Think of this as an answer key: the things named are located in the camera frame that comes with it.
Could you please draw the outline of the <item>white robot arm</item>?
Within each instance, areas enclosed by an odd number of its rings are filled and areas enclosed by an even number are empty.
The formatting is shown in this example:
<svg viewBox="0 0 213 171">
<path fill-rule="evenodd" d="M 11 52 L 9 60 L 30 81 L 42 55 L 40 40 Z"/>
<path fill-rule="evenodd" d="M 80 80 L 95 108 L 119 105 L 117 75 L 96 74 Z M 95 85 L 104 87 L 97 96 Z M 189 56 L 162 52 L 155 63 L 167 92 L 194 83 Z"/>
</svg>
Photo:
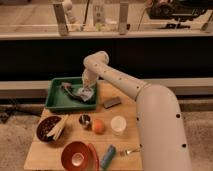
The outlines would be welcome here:
<svg viewBox="0 0 213 171">
<path fill-rule="evenodd" d="M 108 65 L 99 51 L 84 58 L 83 85 L 98 77 L 136 101 L 138 132 L 144 171 L 192 171 L 183 117 L 176 95 L 167 87 L 150 84 Z"/>
</svg>

